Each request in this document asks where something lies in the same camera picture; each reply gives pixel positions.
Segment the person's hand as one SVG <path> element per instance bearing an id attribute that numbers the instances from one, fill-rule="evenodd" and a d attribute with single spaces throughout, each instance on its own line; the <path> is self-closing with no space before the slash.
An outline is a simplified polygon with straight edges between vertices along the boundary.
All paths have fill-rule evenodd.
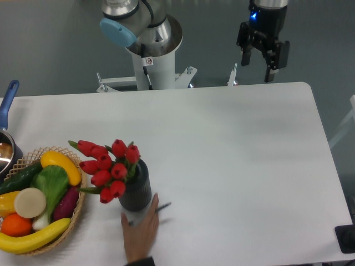
<path id="1" fill-rule="evenodd" d="M 128 264 L 148 257 L 159 226 L 159 215 L 155 212 L 158 203 L 159 196 L 156 193 L 146 216 L 136 226 L 130 226 L 126 214 L 121 213 L 124 249 Z"/>

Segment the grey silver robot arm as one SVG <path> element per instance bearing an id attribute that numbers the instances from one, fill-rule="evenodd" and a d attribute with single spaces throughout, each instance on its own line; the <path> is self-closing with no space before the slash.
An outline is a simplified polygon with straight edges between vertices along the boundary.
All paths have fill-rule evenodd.
<path id="1" fill-rule="evenodd" d="M 241 65 L 250 62 L 252 49 L 266 61 L 265 82 L 286 67 L 290 43 L 280 41 L 287 1 L 250 1 L 250 16 L 240 25 L 236 44 L 241 48 Z M 166 12 L 164 1 L 103 1 L 100 29 L 116 45 L 139 58 L 159 57 L 176 50 L 182 42 L 180 24 Z"/>

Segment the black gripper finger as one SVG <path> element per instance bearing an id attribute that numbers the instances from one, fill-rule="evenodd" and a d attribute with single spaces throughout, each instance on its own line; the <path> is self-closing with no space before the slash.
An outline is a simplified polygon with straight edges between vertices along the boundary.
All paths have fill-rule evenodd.
<path id="1" fill-rule="evenodd" d="M 241 66 L 247 66 L 250 63 L 252 46 L 249 38 L 249 25 L 247 22 L 242 22 L 236 42 L 242 51 Z"/>
<path id="2" fill-rule="evenodd" d="M 287 66 L 289 51 L 290 42 L 281 42 L 279 40 L 276 40 L 269 50 L 265 50 L 263 57 L 267 65 L 264 78 L 266 83 L 272 82 L 275 74 Z"/>

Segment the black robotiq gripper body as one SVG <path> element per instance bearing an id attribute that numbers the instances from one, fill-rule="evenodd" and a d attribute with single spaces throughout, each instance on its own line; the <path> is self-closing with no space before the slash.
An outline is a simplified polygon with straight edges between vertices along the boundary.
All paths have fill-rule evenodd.
<path id="1" fill-rule="evenodd" d="M 249 1 L 248 21 L 255 48 L 272 50 L 286 18 L 288 1 Z"/>

